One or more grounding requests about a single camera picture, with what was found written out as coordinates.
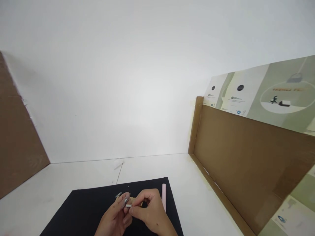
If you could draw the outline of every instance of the pink marker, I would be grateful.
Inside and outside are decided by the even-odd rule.
[[[166,184],[162,184],[162,203],[166,212]]]

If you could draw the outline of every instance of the finger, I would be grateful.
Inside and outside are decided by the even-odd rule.
[[[127,214],[125,218],[122,220],[122,223],[125,225],[128,223],[130,220],[132,220],[132,216],[130,214]]]
[[[132,217],[124,224],[124,227],[127,228],[132,223]]]
[[[126,215],[129,212],[129,207],[125,207],[124,208],[124,214]]]
[[[126,192],[121,195],[107,210],[107,214],[110,219],[114,219],[117,214],[125,207],[127,201],[130,198],[130,193]]]
[[[151,201],[153,198],[155,198],[157,196],[161,198],[160,192],[156,188],[154,188],[154,189],[144,189],[136,197],[136,199],[134,200],[134,203],[132,204],[132,206],[140,205],[145,199],[148,199],[149,201]]]
[[[132,206],[129,210],[129,214],[133,217],[136,217],[139,220],[142,220],[144,223],[147,219],[147,208],[141,208],[139,206]]]

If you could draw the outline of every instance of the black mat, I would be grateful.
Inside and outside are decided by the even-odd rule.
[[[40,235],[93,236],[103,214],[115,201],[115,196],[118,193],[130,192],[132,197],[136,197],[143,189],[157,188],[161,195],[162,184],[166,184],[166,213],[178,236],[182,236],[183,231],[167,177],[99,188],[74,190]],[[156,234],[152,233],[141,220],[133,218],[132,224],[124,233],[124,236],[128,235],[139,236]]]

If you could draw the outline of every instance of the cardboard panel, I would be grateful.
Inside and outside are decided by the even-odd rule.
[[[0,198],[50,162],[0,53]]]
[[[315,137],[202,106],[194,154],[258,234],[315,164]]]
[[[199,126],[200,116],[201,116],[202,103],[203,103],[203,97],[197,97],[196,104],[195,104],[193,124],[191,127],[191,133],[190,133],[190,141],[189,141],[189,148],[188,148],[189,154],[194,154],[197,131],[198,131],[198,126]]]

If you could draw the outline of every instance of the white wall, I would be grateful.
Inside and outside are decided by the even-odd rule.
[[[184,153],[212,75],[315,54],[314,5],[1,1],[0,50],[52,163]]]

